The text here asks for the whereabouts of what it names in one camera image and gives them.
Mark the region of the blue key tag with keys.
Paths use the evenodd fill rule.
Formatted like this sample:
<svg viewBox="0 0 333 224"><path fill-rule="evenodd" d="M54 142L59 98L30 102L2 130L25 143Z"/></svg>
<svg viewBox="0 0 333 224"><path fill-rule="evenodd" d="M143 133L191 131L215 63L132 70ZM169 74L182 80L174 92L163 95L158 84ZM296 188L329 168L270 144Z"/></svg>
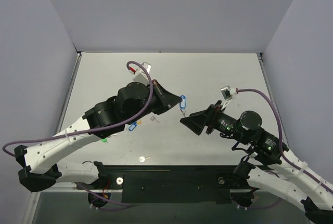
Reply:
<svg viewBox="0 0 333 224"><path fill-rule="evenodd" d="M183 116L186 116L186 106L187 106L187 98L185 95L180 95L181 102L179 103L179 109Z"/></svg>

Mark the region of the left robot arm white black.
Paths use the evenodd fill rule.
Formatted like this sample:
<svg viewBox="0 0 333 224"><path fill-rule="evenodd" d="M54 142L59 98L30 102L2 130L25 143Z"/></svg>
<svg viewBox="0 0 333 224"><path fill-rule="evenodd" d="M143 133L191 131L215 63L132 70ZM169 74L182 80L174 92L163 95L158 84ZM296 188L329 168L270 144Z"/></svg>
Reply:
<svg viewBox="0 0 333 224"><path fill-rule="evenodd" d="M19 145L15 159L22 166L19 182L30 192L40 192L60 182L80 182L100 189L108 176L101 162L61 163L78 149L125 130L142 117L160 115L182 102L156 80L151 85L131 82L118 90L117 95L96 104L52 140L37 145Z"/></svg>

